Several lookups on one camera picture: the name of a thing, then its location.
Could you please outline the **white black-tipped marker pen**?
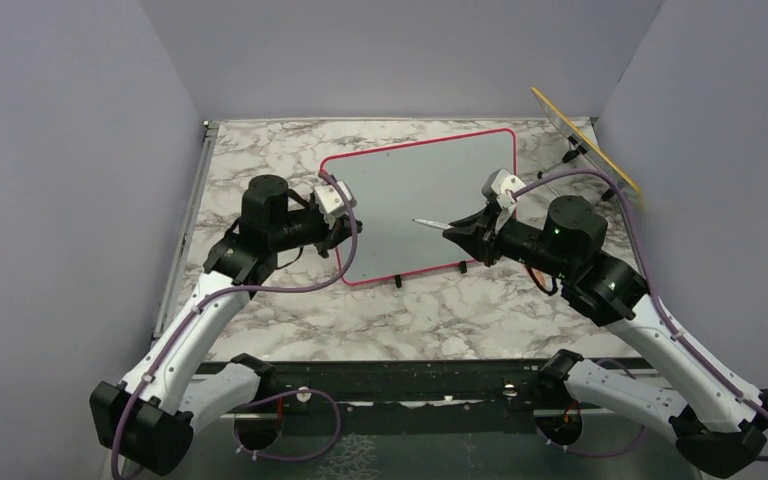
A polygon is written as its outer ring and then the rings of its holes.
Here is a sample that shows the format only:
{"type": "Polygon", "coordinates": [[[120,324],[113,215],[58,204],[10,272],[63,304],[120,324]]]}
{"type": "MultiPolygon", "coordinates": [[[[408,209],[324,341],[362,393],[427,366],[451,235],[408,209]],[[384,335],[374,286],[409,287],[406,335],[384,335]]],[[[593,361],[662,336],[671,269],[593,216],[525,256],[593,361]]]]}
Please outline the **white black-tipped marker pen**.
{"type": "Polygon", "coordinates": [[[429,227],[435,230],[445,231],[448,229],[452,229],[453,226],[447,223],[442,223],[438,221],[428,220],[428,219],[420,219],[420,218],[414,218],[414,223],[417,223],[419,225],[429,227]]]}

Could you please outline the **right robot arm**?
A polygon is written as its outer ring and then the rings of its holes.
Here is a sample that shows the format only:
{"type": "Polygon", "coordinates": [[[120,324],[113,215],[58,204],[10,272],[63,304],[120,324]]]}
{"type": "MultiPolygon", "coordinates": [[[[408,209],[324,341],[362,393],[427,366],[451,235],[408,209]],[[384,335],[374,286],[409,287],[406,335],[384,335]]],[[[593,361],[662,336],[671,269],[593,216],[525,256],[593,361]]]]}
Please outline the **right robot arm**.
{"type": "Polygon", "coordinates": [[[666,381],[657,388],[562,350],[538,373],[545,404],[611,410],[671,441],[685,460],[717,478],[758,461],[767,442],[768,388],[739,379],[665,321],[646,279],[603,250],[606,231],[607,221],[587,200],[568,195],[550,203],[542,228],[505,218],[491,201],[453,221],[443,237],[486,265],[507,258],[558,279],[573,310],[622,339],[666,381]]]}

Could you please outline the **pink-framed whiteboard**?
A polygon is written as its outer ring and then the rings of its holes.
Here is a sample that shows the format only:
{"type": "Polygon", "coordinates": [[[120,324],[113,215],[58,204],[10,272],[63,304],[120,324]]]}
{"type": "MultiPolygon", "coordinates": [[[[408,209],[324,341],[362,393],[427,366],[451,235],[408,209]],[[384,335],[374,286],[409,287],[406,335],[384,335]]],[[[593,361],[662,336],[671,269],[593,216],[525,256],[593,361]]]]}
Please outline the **pink-framed whiteboard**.
{"type": "Polygon", "coordinates": [[[466,271],[473,259],[425,223],[480,210],[488,176],[516,171],[516,150],[514,131],[497,128],[325,158],[321,170],[350,188],[362,224],[344,283],[401,283],[438,270],[466,271]]]}

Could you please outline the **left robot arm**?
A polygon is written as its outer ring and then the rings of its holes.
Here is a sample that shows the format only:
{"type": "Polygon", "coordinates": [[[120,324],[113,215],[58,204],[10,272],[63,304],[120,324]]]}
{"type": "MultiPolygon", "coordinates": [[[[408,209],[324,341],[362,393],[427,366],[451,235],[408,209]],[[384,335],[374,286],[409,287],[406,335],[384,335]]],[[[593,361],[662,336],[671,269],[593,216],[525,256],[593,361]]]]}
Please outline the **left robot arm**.
{"type": "Polygon", "coordinates": [[[344,240],[357,250],[362,227],[354,214],[355,196],[345,182],[326,172],[319,176],[322,184],[307,198],[280,176],[254,177],[239,216],[209,250],[189,300],[170,326],[117,384],[100,382],[92,391],[91,414],[100,444],[111,452],[112,478],[124,478],[123,459],[135,466],[131,478],[144,469],[167,475],[200,430],[235,407],[258,411],[273,401],[268,366],[251,357],[208,380],[192,378],[219,334],[257,293],[310,293],[342,278],[337,273],[302,287],[265,283],[282,252],[313,246],[326,257],[344,240]]]}

